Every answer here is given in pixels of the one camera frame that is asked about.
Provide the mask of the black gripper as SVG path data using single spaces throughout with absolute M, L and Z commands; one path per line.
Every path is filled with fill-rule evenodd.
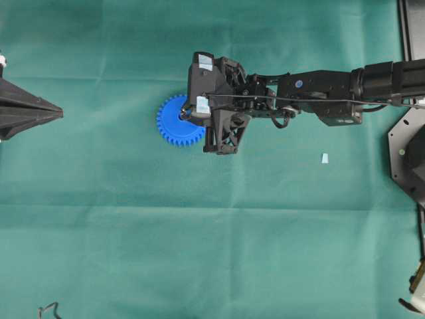
M 278 85 L 280 78 L 246 74 L 235 60 L 195 52 L 189 68 L 187 105 L 191 116 L 210 116 L 212 112 L 206 124 L 204 153 L 236 154 L 249 115 L 284 117 L 286 111 L 276 107 L 276 92 L 270 88 Z

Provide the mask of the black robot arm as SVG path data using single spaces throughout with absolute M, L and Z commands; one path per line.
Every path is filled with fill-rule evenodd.
M 205 153 L 235 154 L 253 118 L 284 129 L 302 112 L 327 126 L 361 124 L 363 113 L 424 97 L 424 60 L 382 62 L 352 71 L 246 74 L 226 57 L 195 52 L 180 119 L 205 128 Z

